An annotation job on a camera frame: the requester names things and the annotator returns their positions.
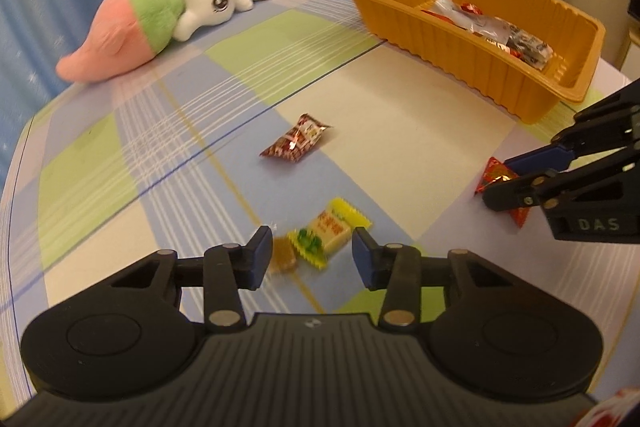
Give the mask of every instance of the brown candy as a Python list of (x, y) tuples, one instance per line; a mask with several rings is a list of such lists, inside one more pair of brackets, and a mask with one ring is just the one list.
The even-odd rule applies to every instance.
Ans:
[(283, 136), (278, 138), (273, 145), (260, 153), (260, 156), (275, 156), (284, 158), (290, 162), (297, 162), (313, 147), (325, 129), (330, 127), (308, 114), (303, 114), (295, 124)]

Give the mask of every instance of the pink carrot plush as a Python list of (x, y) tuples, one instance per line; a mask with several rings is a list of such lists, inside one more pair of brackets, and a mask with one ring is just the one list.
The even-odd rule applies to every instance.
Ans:
[(86, 41), (62, 57), (56, 73), (67, 82), (100, 82), (150, 61), (167, 46), (184, 0), (104, 0)]

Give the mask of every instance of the plastic packaging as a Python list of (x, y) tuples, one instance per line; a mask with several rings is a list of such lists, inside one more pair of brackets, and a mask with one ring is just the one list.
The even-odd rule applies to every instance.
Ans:
[(434, 0), (354, 0), (371, 33), (396, 44), (476, 88), (534, 123), (558, 100), (584, 100), (600, 58), (604, 26), (561, 0), (473, 1), (542, 39), (554, 56), (543, 71), (510, 57), (496, 46), (423, 13)]
[(542, 70), (554, 54), (551, 46), (516, 25), (484, 15), (473, 4), (457, 5), (452, 0), (436, 0), (425, 13), (440, 16), (474, 35), (483, 37), (502, 51)]
[(287, 273), (296, 269), (298, 258), (289, 237), (274, 237), (269, 273)]
[(355, 227), (369, 228), (371, 221), (342, 198), (334, 198), (306, 227), (287, 234), (300, 257), (322, 269), (329, 257), (346, 245)]
[(487, 39), (507, 45), (511, 36), (511, 25), (496, 17), (464, 10), (452, 0), (435, 0), (433, 5), (425, 10), (451, 20), (458, 28), (470, 33), (477, 33)]
[(295, 126), (262, 151), (260, 156), (275, 156), (290, 162), (297, 162), (310, 151), (324, 130), (328, 128), (328, 125), (320, 123), (305, 113), (298, 118), (298, 123)]

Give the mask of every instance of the snacks in tray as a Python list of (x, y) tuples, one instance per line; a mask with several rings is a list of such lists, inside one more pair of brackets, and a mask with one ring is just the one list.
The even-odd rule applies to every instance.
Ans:
[(371, 221), (342, 198), (334, 198), (306, 227), (287, 234), (300, 257), (325, 268), (329, 257), (346, 245), (355, 227), (368, 229)]
[(537, 70), (542, 70), (553, 55), (553, 49), (546, 42), (498, 17), (484, 15), (473, 4), (459, 6), (452, 0), (436, 0), (428, 10), (422, 11), (483, 37)]
[(298, 118), (295, 126), (262, 151), (260, 156), (276, 156), (297, 162), (318, 142), (328, 127), (330, 126), (305, 113)]

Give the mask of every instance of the green square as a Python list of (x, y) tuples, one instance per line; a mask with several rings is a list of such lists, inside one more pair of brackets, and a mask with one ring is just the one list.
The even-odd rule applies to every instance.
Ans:
[(55, 263), (137, 195), (112, 113), (82, 133), (40, 174), (42, 267)]
[(534, 124), (523, 124), (524, 128), (540, 141), (548, 142), (562, 129), (574, 124), (574, 114), (604, 98), (597, 89), (587, 91), (584, 101), (579, 104), (557, 103), (542, 120)]
[[(420, 250), (422, 256), (428, 254), (420, 245), (412, 245)], [(374, 324), (378, 323), (382, 303), (385, 300), (386, 290), (363, 290), (357, 293), (337, 313), (368, 313)], [(422, 288), (422, 314), (420, 322), (434, 321), (445, 310), (444, 293), (441, 287)]]
[(219, 42), (206, 54), (273, 105), (377, 42), (368, 33), (292, 9)]
[(596, 102), (599, 102), (604, 98), (604, 94), (602, 94), (599, 90), (590, 88), (587, 91), (587, 96), (584, 97), (581, 103), (572, 103), (570, 107), (575, 111), (582, 111), (583, 109), (593, 105)]

